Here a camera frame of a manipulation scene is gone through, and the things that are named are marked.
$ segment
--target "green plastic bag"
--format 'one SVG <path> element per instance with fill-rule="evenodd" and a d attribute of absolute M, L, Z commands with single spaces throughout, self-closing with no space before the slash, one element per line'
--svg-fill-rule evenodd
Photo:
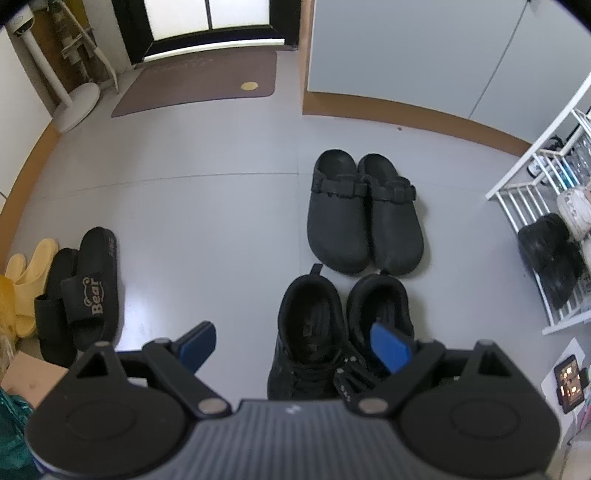
<path fill-rule="evenodd" d="M 25 443 L 25 425 L 33 409 L 18 395 L 0 388 L 0 478 L 36 480 L 41 476 Z"/>

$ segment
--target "black door frame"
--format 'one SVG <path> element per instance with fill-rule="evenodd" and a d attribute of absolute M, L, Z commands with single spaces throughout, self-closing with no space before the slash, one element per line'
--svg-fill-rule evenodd
<path fill-rule="evenodd" d="M 284 39 L 297 47 L 300 36 L 301 0 L 269 0 L 269 25 L 218 28 L 177 37 L 154 40 L 143 0 L 111 0 L 121 36 L 132 64 L 149 55 L 180 48 L 236 40 Z M 209 0 L 205 0 L 207 22 L 212 27 Z"/>

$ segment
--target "floor mat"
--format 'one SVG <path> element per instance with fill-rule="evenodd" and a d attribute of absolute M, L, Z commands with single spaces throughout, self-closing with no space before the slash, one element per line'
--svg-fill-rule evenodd
<path fill-rule="evenodd" d="M 111 117 L 182 103 L 266 97 L 275 92 L 277 53 L 269 47 L 230 48 L 147 66 Z"/>

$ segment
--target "white shoe rack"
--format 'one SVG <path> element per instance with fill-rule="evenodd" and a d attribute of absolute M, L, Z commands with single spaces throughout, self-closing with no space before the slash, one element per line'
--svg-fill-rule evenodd
<path fill-rule="evenodd" d="M 487 200 L 499 202 L 516 234 L 523 226 L 535 222 L 542 215 L 558 212 L 556 198 L 560 192 L 581 185 L 584 181 L 577 177 L 565 158 L 582 135 L 587 135 L 589 142 L 591 142 L 591 115 L 587 116 L 577 109 L 578 103 L 590 88 L 591 73 L 554 122 L 486 194 Z M 548 145 L 560 125 L 570 116 L 574 117 L 578 123 L 574 135 L 562 150 L 545 150 L 543 147 Z M 525 169 L 532 161 L 540 166 L 541 173 L 535 179 L 519 181 L 531 178 Z M 589 294 L 591 278 L 589 272 L 586 272 L 579 280 L 571 298 L 560 310 L 556 310 L 549 302 L 542 289 L 538 274 L 534 273 L 534 277 L 548 317 L 548 326 L 542 330 L 544 335 L 579 323 L 591 322 L 591 295 Z"/>

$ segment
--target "metal screw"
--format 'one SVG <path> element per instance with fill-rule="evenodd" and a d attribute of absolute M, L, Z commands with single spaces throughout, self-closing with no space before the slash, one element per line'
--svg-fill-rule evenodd
<path fill-rule="evenodd" d="M 367 415 L 376 415 L 388 409 L 388 402 L 383 398 L 364 398 L 359 401 L 357 407 Z"/>
<path fill-rule="evenodd" d="M 215 415 L 226 410 L 228 404 L 221 398 L 206 398 L 197 404 L 197 408 L 205 415 Z"/>

